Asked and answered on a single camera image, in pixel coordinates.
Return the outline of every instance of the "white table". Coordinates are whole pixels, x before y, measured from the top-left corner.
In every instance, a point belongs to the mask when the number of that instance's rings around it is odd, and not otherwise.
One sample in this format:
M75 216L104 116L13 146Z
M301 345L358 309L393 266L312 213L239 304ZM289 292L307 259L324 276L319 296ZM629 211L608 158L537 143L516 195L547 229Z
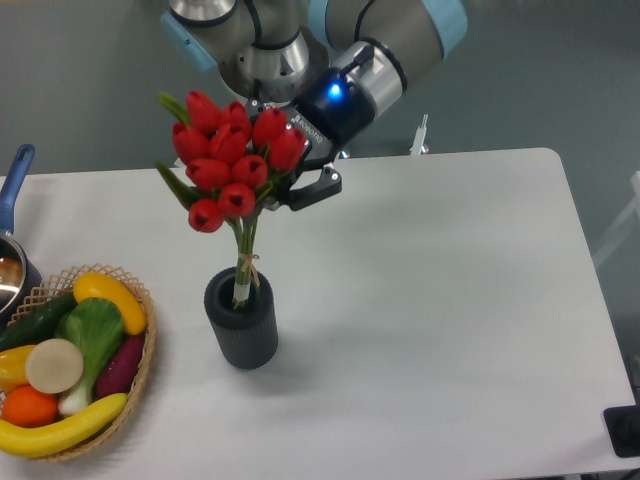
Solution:
M354 159L344 192L265 212L258 268L280 347L229 366L204 315L232 234L192 231L153 170L37 175L16 239L44 275L119 265L159 313L138 414L18 479L493 479L633 468L602 411L633 403L558 156Z

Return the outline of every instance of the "purple eggplant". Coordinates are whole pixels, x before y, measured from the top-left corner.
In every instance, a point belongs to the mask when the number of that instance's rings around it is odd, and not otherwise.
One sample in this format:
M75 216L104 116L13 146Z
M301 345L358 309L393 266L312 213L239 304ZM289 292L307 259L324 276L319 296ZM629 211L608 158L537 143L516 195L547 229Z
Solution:
M129 393L143 349L144 335L127 337L96 382L96 400L114 393Z

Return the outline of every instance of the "yellow pepper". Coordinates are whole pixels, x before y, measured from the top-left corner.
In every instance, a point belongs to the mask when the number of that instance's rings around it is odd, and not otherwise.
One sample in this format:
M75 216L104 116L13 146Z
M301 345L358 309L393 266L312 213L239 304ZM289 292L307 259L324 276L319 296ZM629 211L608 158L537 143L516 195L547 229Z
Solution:
M12 348L0 352L0 390L9 393L15 388L29 383L24 364L35 345Z
M104 298L113 302L120 310L127 335L138 335L147 326L147 317L136 297L109 275L98 272L80 275L73 284L73 296L78 303L87 298Z

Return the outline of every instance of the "red tulip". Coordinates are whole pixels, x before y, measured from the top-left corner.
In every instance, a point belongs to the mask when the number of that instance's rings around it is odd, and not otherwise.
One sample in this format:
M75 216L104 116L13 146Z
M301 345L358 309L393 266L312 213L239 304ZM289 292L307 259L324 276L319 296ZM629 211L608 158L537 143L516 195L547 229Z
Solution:
M231 183L231 169L220 160L196 158L187 166L187 177L200 190L211 193L214 188L221 188Z
M287 115L279 108L262 112L253 126L253 146L261 148L265 143L278 138L287 126Z
M239 126L225 124L209 143L209 154L228 165L233 165L247 153L249 137Z
M224 217L215 200L201 198L189 209L189 225L198 232L215 232L223 223Z
M187 112L191 119L191 125L207 137L211 137L218 130L222 111L201 91L189 92Z
M173 147L185 165L195 158L209 154L209 139L189 125L177 122L173 125Z
M231 175L234 182L244 183L254 189L267 181L269 169L260 155L247 155L231 168Z
M305 149L307 138L299 128L289 128L269 144L269 164L281 172L293 170Z
M244 131L247 132L247 139L251 138L253 125L251 125L251 120L249 120L249 116L247 115L244 105L239 101L234 100L222 109L220 125L225 124L242 127Z
M244 183L232 183L222 189L218 205L225 217L246 217L256 206L256 195Z

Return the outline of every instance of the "black vase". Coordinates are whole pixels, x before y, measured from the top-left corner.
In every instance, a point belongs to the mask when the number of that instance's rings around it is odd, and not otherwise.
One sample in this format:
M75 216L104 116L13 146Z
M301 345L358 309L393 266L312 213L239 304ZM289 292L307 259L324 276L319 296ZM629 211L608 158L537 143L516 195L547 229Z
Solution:
M234 367L252 370L271 360L278 348L273 290L258 273L260 287L252 282L248 306L234 311L235 273L235 267L227 268L211 279L204 293L204 308L224 358Z

